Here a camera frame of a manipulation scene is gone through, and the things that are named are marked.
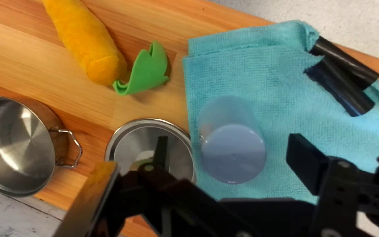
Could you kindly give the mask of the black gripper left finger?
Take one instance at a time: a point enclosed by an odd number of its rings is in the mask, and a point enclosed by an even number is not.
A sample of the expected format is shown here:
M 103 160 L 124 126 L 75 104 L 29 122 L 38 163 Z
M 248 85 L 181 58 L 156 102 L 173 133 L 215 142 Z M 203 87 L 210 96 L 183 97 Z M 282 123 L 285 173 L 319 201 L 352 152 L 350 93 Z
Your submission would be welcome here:
M 108 223 L 102 210 L 116 176 L 116 162 L 99 163 L 54 231 L 54 237 L 108 237 Z

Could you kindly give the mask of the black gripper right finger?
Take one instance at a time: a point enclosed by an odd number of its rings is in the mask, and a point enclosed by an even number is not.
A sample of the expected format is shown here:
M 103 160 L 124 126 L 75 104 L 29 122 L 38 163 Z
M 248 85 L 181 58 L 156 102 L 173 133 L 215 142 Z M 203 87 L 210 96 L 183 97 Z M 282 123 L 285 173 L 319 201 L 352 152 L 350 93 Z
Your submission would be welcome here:
M 319 195 L 331 159 L 311 143 L 303 134 L 291 133 L 286 162 L 312 195 Z

